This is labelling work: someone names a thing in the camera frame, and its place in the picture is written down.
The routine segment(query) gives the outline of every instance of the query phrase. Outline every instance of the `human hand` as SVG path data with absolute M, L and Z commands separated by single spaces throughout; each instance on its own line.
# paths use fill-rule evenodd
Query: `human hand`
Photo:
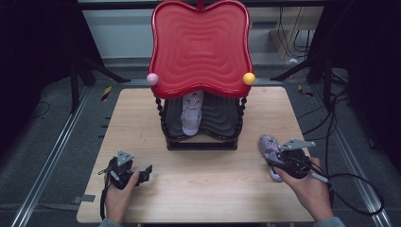
M 127 183 L 127 186 L 120 190 L 110 185 L 105 200 L 106 217 L 118 224 L 122 224 L 124 216 L 130 205 L 133 188 L 139 178 L 139 169 L 135 170 Z
M 310 157 L 309 160 L 320 166 L 319 159 Z M 301 205 L 316 221 L 334 217 L 326 183 L 314 178 L 311 172 L 302 179 L 296 179 L 281 168 L 275 167 L 274 171 L 291 187 Z

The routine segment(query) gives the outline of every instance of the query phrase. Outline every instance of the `pink ball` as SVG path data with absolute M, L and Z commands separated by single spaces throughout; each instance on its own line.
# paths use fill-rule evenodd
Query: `pink ball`
M 157 76 L 157 74 L 150 73 L 147 76 L 147 81 L 149 85 L 156 85 L 157 82 L 159 82 L 159 76 Z

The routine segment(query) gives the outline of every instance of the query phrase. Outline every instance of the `red tray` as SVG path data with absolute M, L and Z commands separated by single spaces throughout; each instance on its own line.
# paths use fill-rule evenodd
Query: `red tray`
M 247 96 L 243 82 L 253 73 L 248 51 L 249 14 L 235 0 L 221 0 L 206 8 L 182 1 L 166 1 L 152 13 L 153 54 L 149 72 L 159 81 L 151 86 L 156 97 L 171 99 L 195 91 L 218 96 Z

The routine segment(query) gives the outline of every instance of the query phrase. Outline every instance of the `wooden tabletop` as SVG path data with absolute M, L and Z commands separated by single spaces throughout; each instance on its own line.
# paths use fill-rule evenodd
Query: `wooden tabletop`
M 292 190 L 270 177 L 257 144 L 264 133 L 282 144 L 303 139 L 284 88 L 251 89 L 237 150 L 167 150 L 154 100 L 150 89 L 121 92 L 85 191 L 96 198 L 81 203 L 79 222 L 101 221 L 104 175 L 97 173 L 120 149 L 135 156 L 133 168 L 153 165 L 149 182 L 134 189 L 125 222 L 313 220 Z

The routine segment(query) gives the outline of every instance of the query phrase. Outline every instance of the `sleeve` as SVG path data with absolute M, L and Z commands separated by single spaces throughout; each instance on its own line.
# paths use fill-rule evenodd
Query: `sleeve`
M 105 218 L 105 219 L 103 219 L 102 222 L 100 222 L 99 227 L 122 227 L 122 226 L 108 218 Z
M 342 223 L 341 219 L 332 217 L 315 222 L 313 227 L 345 227 L 345 225 Z

